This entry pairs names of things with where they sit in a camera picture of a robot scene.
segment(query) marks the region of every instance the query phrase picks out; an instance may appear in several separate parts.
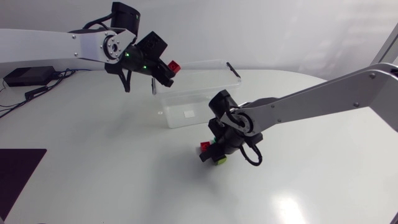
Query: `black mat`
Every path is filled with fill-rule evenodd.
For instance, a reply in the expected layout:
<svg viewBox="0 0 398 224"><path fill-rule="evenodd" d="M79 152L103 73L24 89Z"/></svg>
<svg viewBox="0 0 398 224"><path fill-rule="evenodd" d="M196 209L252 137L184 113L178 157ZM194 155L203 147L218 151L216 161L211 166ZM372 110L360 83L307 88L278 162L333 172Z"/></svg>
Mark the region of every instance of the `black mat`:
<svg viewBox="0 0 398 224"><path fill-rule="evenodd" d="M0 149L0 217L5 220L46 149Z"/></svg>

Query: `small cube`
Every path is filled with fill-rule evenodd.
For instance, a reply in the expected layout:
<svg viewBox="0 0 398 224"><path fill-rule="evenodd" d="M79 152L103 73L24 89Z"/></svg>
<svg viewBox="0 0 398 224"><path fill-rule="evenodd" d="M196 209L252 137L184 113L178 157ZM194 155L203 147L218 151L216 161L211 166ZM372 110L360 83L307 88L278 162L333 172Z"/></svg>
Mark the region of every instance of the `small cube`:
<svg viewBox="0 0 398 224"><path fill-rule="evenodd" d="M171 71L173 71L176 74L181 69L181 67L174 61L171 61L169 63L169 68L171 69Z"/></svg>
<svg viewBox="0 0 398 224"><path fill-rule="evenodd" d="M200 150L201 152L206 152L207 151L207 147L209 147L210 142L201 142L200 143Z"/></svg>

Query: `green block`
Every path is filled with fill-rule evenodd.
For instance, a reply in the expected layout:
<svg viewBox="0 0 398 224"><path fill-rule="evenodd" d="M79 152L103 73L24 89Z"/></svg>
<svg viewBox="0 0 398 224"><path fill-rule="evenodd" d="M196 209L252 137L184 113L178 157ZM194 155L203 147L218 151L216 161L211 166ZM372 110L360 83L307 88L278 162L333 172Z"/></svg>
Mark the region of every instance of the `green block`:
<svg viewBox="0 0 398 224"><path fill-rule="evenodd" d="M226 157L220 159L219 161L217 161L216 165L221 165L226 161Z"/></svg>

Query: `white label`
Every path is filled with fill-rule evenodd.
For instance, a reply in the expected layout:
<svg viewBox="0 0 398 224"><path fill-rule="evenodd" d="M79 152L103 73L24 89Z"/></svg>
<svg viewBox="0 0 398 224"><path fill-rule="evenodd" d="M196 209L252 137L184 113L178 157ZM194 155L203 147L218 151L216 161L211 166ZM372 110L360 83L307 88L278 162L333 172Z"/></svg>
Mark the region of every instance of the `white label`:
<svg viewBox="0 0 398 224"><path fill-rule="evenodd" d="M195 113L193 111L184 111L185 118L193 118Z"/></svg>

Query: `white wall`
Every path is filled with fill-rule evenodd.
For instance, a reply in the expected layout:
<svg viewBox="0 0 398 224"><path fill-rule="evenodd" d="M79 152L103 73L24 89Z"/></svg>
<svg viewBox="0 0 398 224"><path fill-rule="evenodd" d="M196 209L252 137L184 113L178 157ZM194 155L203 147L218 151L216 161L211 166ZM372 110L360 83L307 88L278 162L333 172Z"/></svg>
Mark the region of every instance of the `white wall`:
<svg viewBox="0 0 398 224"><path fill-rule="evenodd" d="M142 14L139 37L154 30L169 44L166 63L225 59L327 79L368 66L398 22L396 0L123 2ZM68 32L110 10L105 0L1 0L0 28ZM84 60L8 63L0 76L22 65L103 68Z"/></svg>

